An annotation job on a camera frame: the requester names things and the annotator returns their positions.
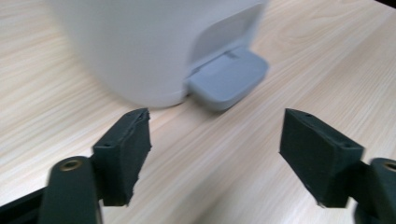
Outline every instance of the light wood tabletop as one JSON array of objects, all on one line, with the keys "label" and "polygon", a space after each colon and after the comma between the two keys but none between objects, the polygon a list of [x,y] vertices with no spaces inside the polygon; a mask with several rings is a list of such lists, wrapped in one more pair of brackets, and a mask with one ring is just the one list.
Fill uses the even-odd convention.
[{"label": "light wood tabletop", "polygon": [[[370,0],[273,0],[253,51],[266,79],[224,113],[193,99],[150,109],[152,150],[128,207],[105,223],[353,223],[323,209],[279,155],[285,108],[311,113],[396,160],[396,10]],[[42,0],[0,2],[0,205],[90,156],[137,109],[100,83]]]}]

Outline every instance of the gray plastic base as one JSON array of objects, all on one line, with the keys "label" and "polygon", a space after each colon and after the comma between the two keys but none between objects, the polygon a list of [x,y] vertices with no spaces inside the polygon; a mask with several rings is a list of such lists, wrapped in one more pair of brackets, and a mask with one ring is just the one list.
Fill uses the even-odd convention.
[{"label": "gray plastic base", "polygon": [[250,93],[264,78],[268,63],[248,49],[235,49],[196,69],[190,92],[213,110],[225,110]]}]

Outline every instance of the wood grain surface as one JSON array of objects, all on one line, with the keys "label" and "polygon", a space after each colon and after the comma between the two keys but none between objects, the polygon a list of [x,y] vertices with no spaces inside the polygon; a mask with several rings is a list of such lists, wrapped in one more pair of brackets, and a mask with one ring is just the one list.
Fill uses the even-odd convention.
[{"label": "wood grain surface", "polygon": [[[278,154],[285,108],[316,115],[396,160],[396,11],[370,0],[273,0],[252,49],[271,68],[224,113],[190,97],[151,109],[151,143],[129,207],[105,223],[353,223],[323,209]],[[42,0],[0,2],[0,205],[46,185],[91,146],[123,101],[81,62]]]}]

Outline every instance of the white container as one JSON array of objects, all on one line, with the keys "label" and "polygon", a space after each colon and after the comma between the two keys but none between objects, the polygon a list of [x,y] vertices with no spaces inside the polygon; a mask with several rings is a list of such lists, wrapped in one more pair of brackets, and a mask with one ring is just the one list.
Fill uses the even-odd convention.
[{"label": "white container", "polygon": [[247,49],[263,0],[49,0],[81,58],[139,105],[183,101],[194,69]]}]

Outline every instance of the screw hole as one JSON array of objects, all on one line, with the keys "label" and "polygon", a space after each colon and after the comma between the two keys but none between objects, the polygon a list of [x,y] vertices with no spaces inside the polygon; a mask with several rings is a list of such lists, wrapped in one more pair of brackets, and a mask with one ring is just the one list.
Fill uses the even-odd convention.
[{"label": "screw hole", "polygon": [[396,163],[385,162],[384,165],[385,165],[385,168],[387,168],[393,172],[396,172]]},{"label": "screw hole", "polygon": [[71,171],[77,169],[82,164],[81,161],[66,161],[61,165],[61,171]]}]

